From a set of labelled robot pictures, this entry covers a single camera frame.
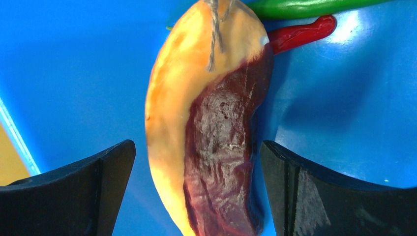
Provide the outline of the orange toy squash slice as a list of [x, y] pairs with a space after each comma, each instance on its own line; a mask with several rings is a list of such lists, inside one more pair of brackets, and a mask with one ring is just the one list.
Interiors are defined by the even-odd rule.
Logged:
[[145, 104], [149, 167], [158, 195], [185, 236], [196, 236], [185, 207], [185, 127], [210, 83], [257, 58], [264, 25], [239, 0], [200, 0], [177, 21], [151, 71]]

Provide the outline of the red toy chili pepper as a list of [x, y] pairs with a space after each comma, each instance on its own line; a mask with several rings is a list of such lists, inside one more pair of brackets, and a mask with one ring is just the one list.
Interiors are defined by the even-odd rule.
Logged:
[[318, 41], [331, 35], [337, 26], [332, 15], [320, 16], [313, 23], [275, 29], [268, 32], [275, 55]]

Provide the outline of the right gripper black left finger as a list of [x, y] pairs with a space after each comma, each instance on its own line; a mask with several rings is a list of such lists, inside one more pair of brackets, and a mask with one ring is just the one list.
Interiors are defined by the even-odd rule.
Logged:
[[3, 236], [110, 236], [136, 155], [132, 140], [0, 188]]

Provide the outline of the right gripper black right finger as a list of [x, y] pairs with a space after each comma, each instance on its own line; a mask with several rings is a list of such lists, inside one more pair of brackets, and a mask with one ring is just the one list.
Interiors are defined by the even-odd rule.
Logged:
[[264, 141], [260, 161], [278, 236], [414, 236], [417, 190], [350, 177]]

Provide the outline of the dark red sweet potato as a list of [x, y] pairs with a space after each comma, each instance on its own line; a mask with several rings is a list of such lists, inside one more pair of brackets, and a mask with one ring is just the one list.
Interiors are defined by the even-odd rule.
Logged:
[[185, 127], [184, 196], [198, 236], [257, 236], [263, 214], [251, 190], [253, 115], [263, 102], [273, 50], [210, 82], [193, 101]]

